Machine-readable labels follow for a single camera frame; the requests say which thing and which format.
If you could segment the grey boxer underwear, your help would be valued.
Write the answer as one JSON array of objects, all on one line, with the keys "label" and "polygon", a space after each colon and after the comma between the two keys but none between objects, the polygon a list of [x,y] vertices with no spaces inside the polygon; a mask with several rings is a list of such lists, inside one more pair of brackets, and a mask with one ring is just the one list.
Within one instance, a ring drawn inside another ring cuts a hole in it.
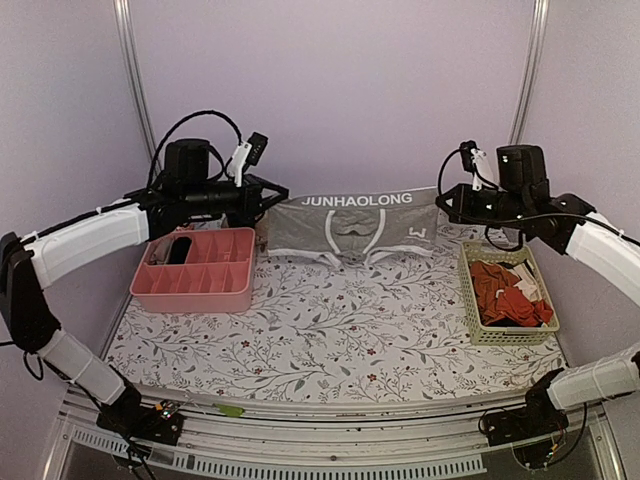
[{"label": "grey boxer underwear", "polygon": [[267,214],[267,252],[339,268],[395,254],[428,256],[435,247],[437,189],[304,196]]}]

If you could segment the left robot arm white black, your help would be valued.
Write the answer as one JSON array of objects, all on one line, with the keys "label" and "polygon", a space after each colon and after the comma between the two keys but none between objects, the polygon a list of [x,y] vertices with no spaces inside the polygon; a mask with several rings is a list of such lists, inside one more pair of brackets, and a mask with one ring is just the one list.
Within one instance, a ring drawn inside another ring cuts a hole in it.
[{"label": "left robot arm white black", "polygon": [[5,234],[1,317],[11,343],[109,408],[111,419],[126,433],[141,433],[149,415],[139,405],[137,389],[62,328],[44,291],[95,260],[157,240],[180,226],[221,217],[232,225],[254,225],[288,196],[286,188],[246,171],[258,164],[267,144],[266,136],[253,133],[211,176],[209,158],[216,149],[206,140],[177,140],[166,147],[165,167],[149,186],[41,233],[26,238]]}]

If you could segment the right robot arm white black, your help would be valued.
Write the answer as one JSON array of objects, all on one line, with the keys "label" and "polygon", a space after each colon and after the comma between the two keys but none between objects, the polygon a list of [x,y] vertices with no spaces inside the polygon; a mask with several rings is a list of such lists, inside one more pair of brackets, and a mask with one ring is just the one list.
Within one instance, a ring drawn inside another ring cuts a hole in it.
[{"label": "right robot arm white black", "polygon": [[[463,142],[455,152],[472,181],[439,191],[436,204],[451,222],[514,229],[520,243],[539,239],[597,272],[633,302],[639,300],[638,241],[580,197],[552,196],[540,147],[498,148],[497,174],[475,142]],[[556,412],[638,389],[639,346],[633,344],[583,366],[545,375],[527,392],[517,427],[524,435],[537,436],[554,422]]]}]

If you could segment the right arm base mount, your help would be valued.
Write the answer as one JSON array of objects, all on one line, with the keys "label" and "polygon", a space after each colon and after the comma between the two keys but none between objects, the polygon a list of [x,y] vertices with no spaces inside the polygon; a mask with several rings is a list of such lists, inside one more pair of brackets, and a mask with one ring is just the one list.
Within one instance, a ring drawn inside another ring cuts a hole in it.
[{"label": "right arm base mount", "polygon": [[549,401],[528,401],[517,408],[492,408],[478,421],[478,430],[490,446],[504,445],[560,433],[569,426],[567,415]]}]

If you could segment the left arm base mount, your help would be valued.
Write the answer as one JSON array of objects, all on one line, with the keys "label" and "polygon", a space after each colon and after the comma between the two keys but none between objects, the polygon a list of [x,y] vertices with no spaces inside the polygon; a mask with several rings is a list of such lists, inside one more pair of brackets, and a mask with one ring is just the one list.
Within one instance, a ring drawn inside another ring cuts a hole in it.
[{"label": "left arm base mount", "polygon": [[144,406],[138,401],[99,404],[97,426],[121,435],[125,440],[140,439],[176,446],[182,434],[185,417],[167,408],[170,401]]}]

